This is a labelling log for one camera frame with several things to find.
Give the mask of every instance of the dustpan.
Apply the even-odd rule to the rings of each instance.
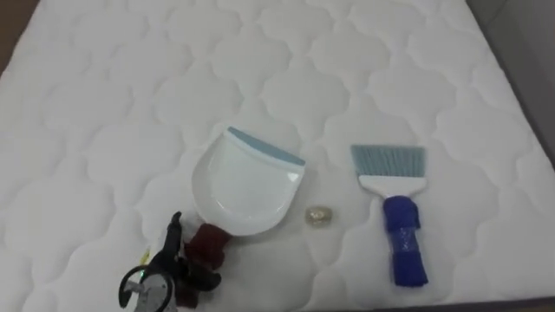
[[[267,231],[281,221],[304,176],[304,160],[234,127],[193,170],[195,209],[233,236]]]

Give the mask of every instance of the brush bristles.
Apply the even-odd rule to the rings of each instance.
[[[350,148],[358,175],[423,177],[426,150],[418,146],[361,146]]]

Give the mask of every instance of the white mattress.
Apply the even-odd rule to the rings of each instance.
[[[42,0],[0,81],[0,310],[119,311],[120,279],[192,216],[193,166],[228,125],[308,170],[198,310],[555,294],[555,174],[463,1]],[[422,289],[391,282],[353,143],[428,150]],[[313,205],[330,227],[304,223]]]

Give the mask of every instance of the hand brush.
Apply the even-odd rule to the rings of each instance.
[[[395,284],[425,285],[428,277],[415,236],[415,230],[420,229],[418,208],[410,199],[426,187],[424,148],[354,145],[351,154],[361,186],[385,199],[383,211],[393,250]]]

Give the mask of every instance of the blue handle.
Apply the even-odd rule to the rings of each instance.
[[[420,229],[418,207],[406,196],[394,196],[383,202],[386,231],[393,250],[395,285],[421,287],[428,283],[415,231]]]

